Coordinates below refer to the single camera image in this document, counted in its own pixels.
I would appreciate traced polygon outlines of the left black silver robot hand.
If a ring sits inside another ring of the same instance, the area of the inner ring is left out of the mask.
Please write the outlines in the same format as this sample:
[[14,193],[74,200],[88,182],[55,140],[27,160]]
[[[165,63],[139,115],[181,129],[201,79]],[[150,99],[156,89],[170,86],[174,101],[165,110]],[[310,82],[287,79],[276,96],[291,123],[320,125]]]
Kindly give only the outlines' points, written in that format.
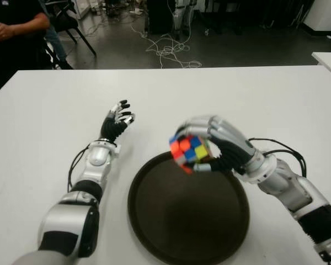
[[121,100],[109,110],[100,129],[100,139],[106,139],[110,143],[114,143],[126,128],[135,121],[135,114],[128,110],[129,107],[128,100]]

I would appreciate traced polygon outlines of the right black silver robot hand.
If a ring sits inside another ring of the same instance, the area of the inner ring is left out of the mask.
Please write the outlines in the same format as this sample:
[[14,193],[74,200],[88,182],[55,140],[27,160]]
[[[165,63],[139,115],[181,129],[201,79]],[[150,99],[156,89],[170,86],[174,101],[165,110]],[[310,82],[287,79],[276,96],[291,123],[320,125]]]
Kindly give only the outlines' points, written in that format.
[[188,119],[175,132],[175,137],[198,136],[209,140],[220,150],[220,155],[207,162],[191,162],[188,167],[196,172],[232,171],[245,174],[246,164],[254,157],[256,148],[233,125],[218,115],[203,115]]

